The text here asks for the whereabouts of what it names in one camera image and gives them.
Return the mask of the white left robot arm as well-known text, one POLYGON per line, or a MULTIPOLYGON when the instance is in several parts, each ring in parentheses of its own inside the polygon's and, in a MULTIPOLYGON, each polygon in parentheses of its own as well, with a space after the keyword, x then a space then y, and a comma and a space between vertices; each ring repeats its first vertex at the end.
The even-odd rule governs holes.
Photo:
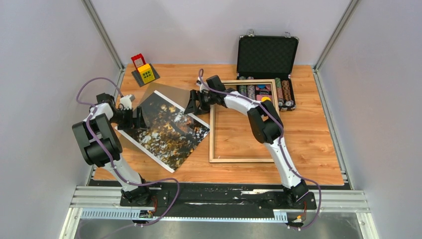
POLYGON ((146 180, 135 172, 122 156, 122 145, 112 127, 119 130, 145 129, 141 107, 132 108, 134 95, 126 95, 115 105, 114 97, 102 93, 83 121, 72 126, 82 156, 88 165, 104 168, 122 186, 121 194, 130 203, 146 206, 152 201, 152 192, 146 180))

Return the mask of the wooden picture frame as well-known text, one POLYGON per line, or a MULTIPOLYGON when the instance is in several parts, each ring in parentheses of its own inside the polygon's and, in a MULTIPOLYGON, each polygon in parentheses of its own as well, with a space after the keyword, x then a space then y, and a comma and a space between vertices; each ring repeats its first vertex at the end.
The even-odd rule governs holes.
POLYGON ((272 163, 269 152, 254 137, 248 117, 236 110, 212 105, 210 163, 272 163))

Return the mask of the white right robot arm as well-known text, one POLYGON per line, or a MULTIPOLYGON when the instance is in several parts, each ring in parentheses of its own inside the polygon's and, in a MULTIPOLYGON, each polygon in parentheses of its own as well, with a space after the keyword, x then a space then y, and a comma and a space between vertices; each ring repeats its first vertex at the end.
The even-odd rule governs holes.
POLYGON ((267 148, 277 167, 286 205, 298 207, 303 203, 309 188, 289 155, 284 140, 284 127, 273 103, 269 100, 253 100, 232 88, 227 89, 217 75, 204 80, 203 72, 199 70, 197 82, 200 88, 190 91, 184 113, 203 115, 210 112, 212 105, 220 105, 247 116, 255 139, 267 148))

